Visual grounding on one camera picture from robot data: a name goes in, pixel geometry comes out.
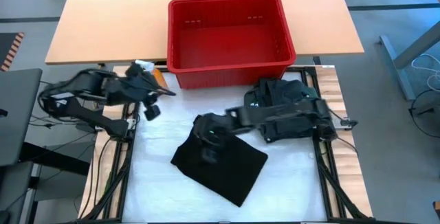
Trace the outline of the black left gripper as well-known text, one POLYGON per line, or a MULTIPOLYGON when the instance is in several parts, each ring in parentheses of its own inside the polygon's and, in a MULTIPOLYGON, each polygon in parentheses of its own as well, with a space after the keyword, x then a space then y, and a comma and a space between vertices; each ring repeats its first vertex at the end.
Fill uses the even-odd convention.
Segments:
POLYGON ((142 102, 144 104, 155 104, 159 96, 176 96, 175 92, 160 86, 150 72, 144 71, 136 63, 131 63, 125 74, 129 86, 143 91, 142 102))

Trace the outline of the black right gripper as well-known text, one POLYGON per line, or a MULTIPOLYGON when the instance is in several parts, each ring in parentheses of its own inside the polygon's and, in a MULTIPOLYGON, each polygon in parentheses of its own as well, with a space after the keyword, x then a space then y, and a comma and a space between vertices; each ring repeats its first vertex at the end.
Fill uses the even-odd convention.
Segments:
POLYGON ((224 147, 234 138, 232 131, 236 126, 232 115, 207 113, 198 115, 193 122, 192 133, 202 147, 224 147))

